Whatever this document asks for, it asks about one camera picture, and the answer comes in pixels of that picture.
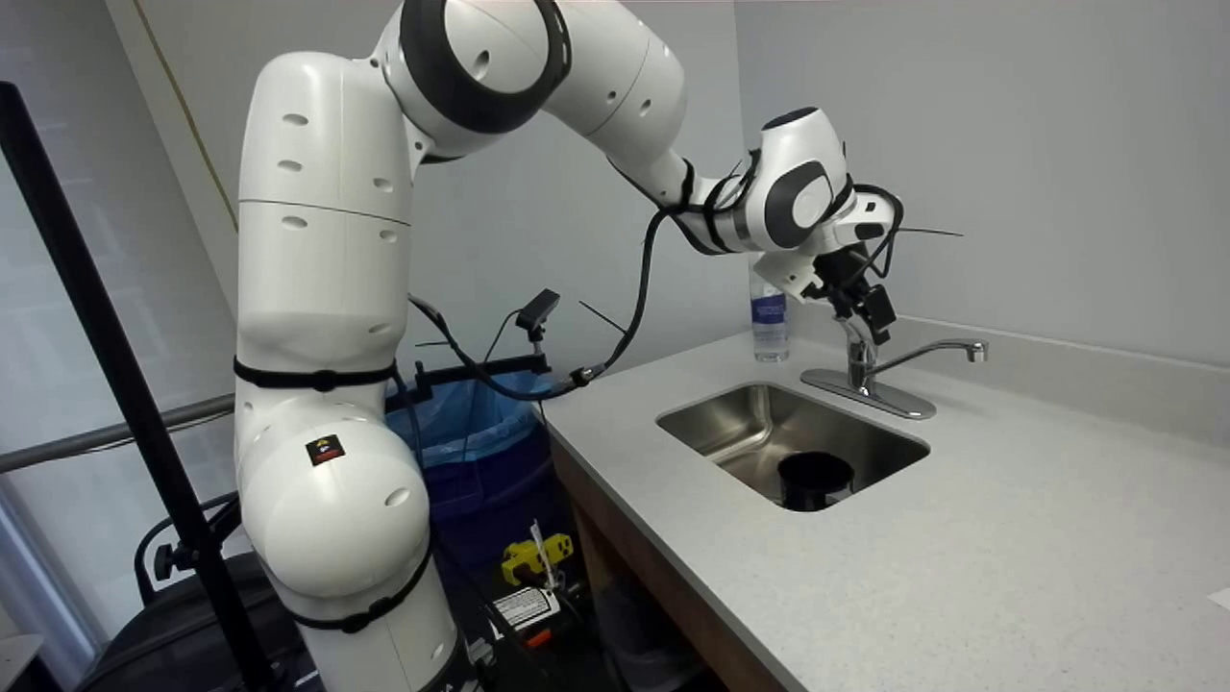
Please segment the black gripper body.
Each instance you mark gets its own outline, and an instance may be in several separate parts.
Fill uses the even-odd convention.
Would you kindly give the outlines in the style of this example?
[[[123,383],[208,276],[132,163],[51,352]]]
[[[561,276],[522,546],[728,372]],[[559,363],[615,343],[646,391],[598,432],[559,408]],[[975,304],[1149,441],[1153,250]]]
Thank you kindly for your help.
[[[896,308],[884,286],[869,279],[869,254],[851,247],[814,261],[821,296],[843,318],[862,318],[873,343],[891,337]]]

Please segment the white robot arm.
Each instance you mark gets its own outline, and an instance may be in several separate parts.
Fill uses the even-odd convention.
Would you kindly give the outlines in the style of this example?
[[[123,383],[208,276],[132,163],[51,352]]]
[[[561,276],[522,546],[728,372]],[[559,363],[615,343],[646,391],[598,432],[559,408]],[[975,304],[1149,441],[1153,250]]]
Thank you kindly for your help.
[[[247,540],[327,692],[452,692],[465,643],[429,497],[384,420],[406,318],[414,174],[534,117],[586,133],[703,254],[891,322],[876,258],[902,203],[851,174],[819,109],[703,176],[677,151],[686,68],[623,0],[399,0],[365,58],[261,67],[237,170],[233,483]]]

